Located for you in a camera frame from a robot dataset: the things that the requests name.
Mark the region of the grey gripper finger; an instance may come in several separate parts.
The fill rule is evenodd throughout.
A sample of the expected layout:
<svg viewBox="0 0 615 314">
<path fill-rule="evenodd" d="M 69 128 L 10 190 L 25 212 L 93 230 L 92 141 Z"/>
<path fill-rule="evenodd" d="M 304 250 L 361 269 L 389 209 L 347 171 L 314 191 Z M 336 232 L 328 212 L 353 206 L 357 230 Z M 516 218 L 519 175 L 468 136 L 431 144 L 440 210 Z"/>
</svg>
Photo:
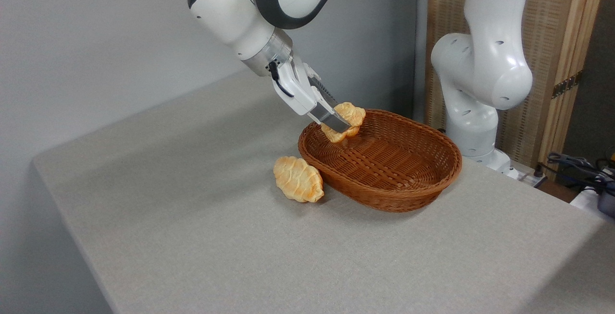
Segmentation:
<svg viewBox="0 0 615 314">
<path fill-rule="evenodd" d="M 307 115 L 317 124 L 325 124 L 334 132 L 344 133 L 351 128 L 351 125 L 334 110 L 337 104 L 335 99 L 317 99 L 316 106 Z"/>
<path fill-rule="evenodd" d="M 302 62 L 302 71 L 305 74 L 305 79 L 302 78 L 302 85 L 309 100 L 313 102 L 313 108 L 316 109 L 318 105 L 323 105 L 327 109 L 335 108 L 338 102 L 325 88 L 320 75 L 305 62 Z"/>
</svg>

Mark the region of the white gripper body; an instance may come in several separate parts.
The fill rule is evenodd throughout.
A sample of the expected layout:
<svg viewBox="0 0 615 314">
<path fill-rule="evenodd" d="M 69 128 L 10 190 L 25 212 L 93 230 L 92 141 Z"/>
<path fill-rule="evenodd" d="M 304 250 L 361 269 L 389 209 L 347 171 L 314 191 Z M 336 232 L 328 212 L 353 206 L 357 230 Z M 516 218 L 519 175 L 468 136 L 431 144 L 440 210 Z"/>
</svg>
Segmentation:
<svg viewBox="0 0 615 314">
<path fill-rule="evenodd" d="M 302 78 L 305 79 L 302 62 L 300 56 L 292 56 L 285 62 L 270 61 L 270 74 L 275 92 L 300 116 L 308 115 L 314 107 L 302 85 Z"/>
</svg>

